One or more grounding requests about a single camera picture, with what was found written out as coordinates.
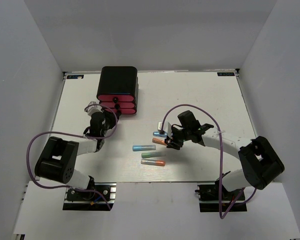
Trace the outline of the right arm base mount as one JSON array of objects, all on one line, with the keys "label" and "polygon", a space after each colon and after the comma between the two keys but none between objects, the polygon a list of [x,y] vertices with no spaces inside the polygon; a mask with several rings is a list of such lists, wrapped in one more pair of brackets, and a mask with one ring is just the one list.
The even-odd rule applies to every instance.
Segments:
[{"label": "right arm base mount", "polygon": [[[237,195],[240,193],[240,189],[234,191],[222,190],[221,205],[222,211],[225,212],[231,205]],[[219,212],[219,187],[215,184],[199,184],[194,190],[198,196],[199,210],[201,213],[217,213]],[[245,194],[242,193],[238,200],[234,203],[230,212],[246,212],[247,205],[243,203],[246,200]]]}]

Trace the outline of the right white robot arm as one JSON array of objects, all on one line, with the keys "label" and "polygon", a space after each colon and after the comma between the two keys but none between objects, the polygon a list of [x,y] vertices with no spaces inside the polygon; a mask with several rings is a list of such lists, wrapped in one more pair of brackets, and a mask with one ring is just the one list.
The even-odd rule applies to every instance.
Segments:
[{"label": "right white robot arm", "polygon": [[285,166],[270,142],[263,136],[243,138],[221,132],[216,126],[203,125],[190,111],[178,115],[179,126],[167,121],[158,124],[158,131],[166,133],[168,148],[180,150],[184,142],[191,141],[203,147],[214,148],[238,159],[241,168],[223,173],[215,181],[216,195],[226,200],[235,190],[254,187],[263,190],[285,171]]}]

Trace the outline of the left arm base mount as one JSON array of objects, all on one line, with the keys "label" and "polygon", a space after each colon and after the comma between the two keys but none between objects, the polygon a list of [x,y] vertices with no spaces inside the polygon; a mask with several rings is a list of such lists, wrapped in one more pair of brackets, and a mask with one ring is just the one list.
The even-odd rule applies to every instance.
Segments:
[{"label": "left arm base mount", "polygon": [[95,183],[95,190],[101,195],[93,192],[80,192],[73,188],[67,188],[63,201],[63,211],[88,211],[100,212],[110,211],[115,203],[117,184],[116,183]]}]

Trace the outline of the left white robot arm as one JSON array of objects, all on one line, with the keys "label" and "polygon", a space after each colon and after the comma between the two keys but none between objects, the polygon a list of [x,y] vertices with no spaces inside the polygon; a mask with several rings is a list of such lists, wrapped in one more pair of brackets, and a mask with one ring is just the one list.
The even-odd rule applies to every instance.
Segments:
[{"label": "left white robot arm", "polygon": [[75,169],[76,159],[83,154],[99,152],[107,131],[116,127],[120,116],[120,110],[97,109],[90,114],[90,125],[80,141],[49,137],[35,165],[35,175],[76,188],[86,200],[93,198],[96,193],[94,178]]}]

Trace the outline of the pink top drawer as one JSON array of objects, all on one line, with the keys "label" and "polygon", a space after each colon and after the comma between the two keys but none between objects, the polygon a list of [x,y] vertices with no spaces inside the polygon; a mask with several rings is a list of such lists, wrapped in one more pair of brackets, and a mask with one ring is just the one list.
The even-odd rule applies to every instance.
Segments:
[{"label": "pink top drawer", "polygon": [[133,102],[135,97],[128,94],[101,94],[97,96],[99,101],[113,102],[113,99],[117,98],[119,102]]}]

